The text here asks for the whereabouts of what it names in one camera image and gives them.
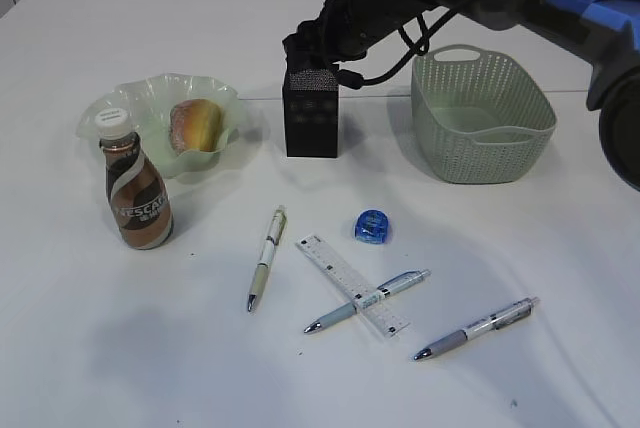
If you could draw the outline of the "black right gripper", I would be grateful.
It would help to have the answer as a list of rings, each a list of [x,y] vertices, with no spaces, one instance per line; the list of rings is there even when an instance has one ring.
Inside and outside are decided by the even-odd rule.
[[[301,22],[283,40],[289,71],[324,69],[366,56],[400,27],[400,0],[325,0],[314,20]]]

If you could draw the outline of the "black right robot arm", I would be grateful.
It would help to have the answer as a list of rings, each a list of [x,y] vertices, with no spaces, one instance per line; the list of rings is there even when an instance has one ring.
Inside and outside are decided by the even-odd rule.
[[[325,0],[316,19],[284,39],[286,153],[338,154],[339,89],[368,85],[346,64],[410,21],[444,7],[494,31],[520,25],[590,64],[587,108],[599,113],[604,155],[639,184],[639,0]]]

